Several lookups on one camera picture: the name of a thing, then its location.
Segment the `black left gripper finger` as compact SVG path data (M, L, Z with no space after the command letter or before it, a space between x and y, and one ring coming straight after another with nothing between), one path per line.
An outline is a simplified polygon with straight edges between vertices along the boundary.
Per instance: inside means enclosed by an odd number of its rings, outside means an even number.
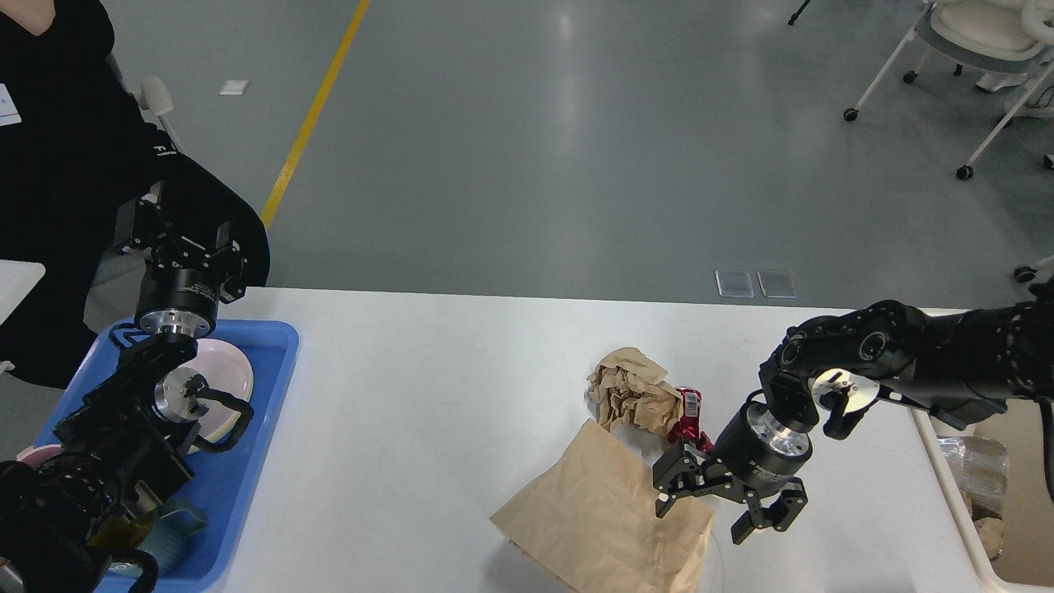
M218 303L231 304L242 299L247 293L246 265L241 248L233 239L232 222L222 222L214 233L211 248L206 251L206 277L215 289Z
M118 209L114 251L139 254L148 266L200 268L207 259L204 214L186 187L158 181Z

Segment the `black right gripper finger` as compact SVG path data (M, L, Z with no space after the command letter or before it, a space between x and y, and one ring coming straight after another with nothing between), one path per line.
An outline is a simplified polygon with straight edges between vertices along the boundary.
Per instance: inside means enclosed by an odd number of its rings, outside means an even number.
M652 485L658 492L655 517L660 519L682 499L711 495L745 505L753 521L762 518L757 492L734 476L723 460L704 454L689 441L677 441L660 455L652 464Z
M804 481L801 478L790 478L780 488L779 495L769 507L762 507L762 496L757 489L742 487L742 503L746 510L730 527L733 543L741 545L756 530L774 529L784 532L790 529L795 518L809 502Z

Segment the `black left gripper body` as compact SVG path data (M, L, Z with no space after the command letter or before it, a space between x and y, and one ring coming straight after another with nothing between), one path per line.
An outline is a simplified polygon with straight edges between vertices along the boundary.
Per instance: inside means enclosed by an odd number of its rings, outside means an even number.
M174 333L200 339L213 333L221 281L206 270L148 263L134 323L147 334Z

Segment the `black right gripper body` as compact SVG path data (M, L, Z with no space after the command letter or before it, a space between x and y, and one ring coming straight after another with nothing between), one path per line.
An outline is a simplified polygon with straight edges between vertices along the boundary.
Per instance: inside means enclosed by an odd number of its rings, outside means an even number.
M768 406L745 402L716 439L713 456L761 497L777 494L813 454L812 439L776 420Z

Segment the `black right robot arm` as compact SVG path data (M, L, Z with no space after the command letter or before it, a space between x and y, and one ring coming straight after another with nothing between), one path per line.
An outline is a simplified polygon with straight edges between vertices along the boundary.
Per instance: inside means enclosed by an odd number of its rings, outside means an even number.
M878 402L920 410L964 429L1033 401L1042 424L1045 485L1052 485L1052 282L1032 299L955 315L877 301L790 327L759 367L759 388L704 451L680 437L652 466L655 515L688 497L745 506L734 543L787 530L807 503L798 472L821 427L842 441Z

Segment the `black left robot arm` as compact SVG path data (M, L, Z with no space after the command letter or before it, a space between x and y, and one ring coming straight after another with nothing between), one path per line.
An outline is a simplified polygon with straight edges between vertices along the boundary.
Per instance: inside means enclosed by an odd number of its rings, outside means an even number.
M95 545L112 521L157 511L194 472L192 448L240 443L252 406L211 387L189 361L213 333L221 304L267 280L259 215L222 184L165 181L134 206L122 250L147 250L147 271L112 376L55 424L60 448L37 468L2 463L4 592L91 592L110 564L135 564L133 592L161 569L134 543Z

